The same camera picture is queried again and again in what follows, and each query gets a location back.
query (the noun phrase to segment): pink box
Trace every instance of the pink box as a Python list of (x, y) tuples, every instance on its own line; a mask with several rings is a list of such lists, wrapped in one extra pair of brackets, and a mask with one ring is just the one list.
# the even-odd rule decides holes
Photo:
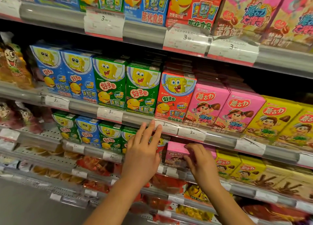
[(213, 125), (229, 94), (221, 82), (198, 80), (185, 121), (194, 125)]
[(240, 87), (230, 87), (230, 95), (222, 108), (216, 125), (223, 130), (242, 133), (265, 103), (259, 94)]
[[(169, 141), (167, 145), (165, 163), (171, 167), (186, 168), (187, 162), (184, 160), (183, 156), (189, 156), (190, 153), (186, 148), (184, 148), (185, 145), (186, 144), (183, 143)], [(216, 158), (215, 147), (204, 145), (204, 148), (211, 152), (214, 159)]]

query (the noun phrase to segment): hand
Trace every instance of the hand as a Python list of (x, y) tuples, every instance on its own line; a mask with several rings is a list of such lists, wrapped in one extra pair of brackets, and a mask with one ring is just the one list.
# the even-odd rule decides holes
[(189, 143), (185, 146), (188, 151), (195, 155), (196, 163), (189, 156), (184, 156), (191, 173), (197, 184), (205, 191), (210, 193), (221, 187), (217, 167), (210, 151), (206, 150), (202, 144)]
[(156, 174), (160, 164), (160, 157), (156, 153), (156, 149), (161, 137), (162, 126), (157, 126), (151, 143), (148, 144), (155, 121), (152, 120), (147, 129), (146, 125), (146, 123), (142, 123), (136, 135), (128, 140), (121, 174), (121, 179), (127, 180), (128, 183), (135, 183), (135, 188), (139, 190)]

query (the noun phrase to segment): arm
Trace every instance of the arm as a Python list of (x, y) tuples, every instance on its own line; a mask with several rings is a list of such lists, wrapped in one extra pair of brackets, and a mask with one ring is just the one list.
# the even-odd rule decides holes
[(254, 225), (254, 222), (221, 185), (212, 154), (201, 144), (187, 144), (185, 147), (195, 155), (196, 164), (190, 157), (184, 156), (184, 158), (196, 182), (216, 210), (220, 222), (223, 225)]
[(148, 144), (154, 126), (154, 120), (147, 129), (146, 123), (143, 123), (136, 135), (129, 139), (121, 178), (84, 225), (122, 224), (140, 189), (153, 177), (160, 164), (156, 148), (162, 132), (161, 125), (158, 125), (151, 143)]

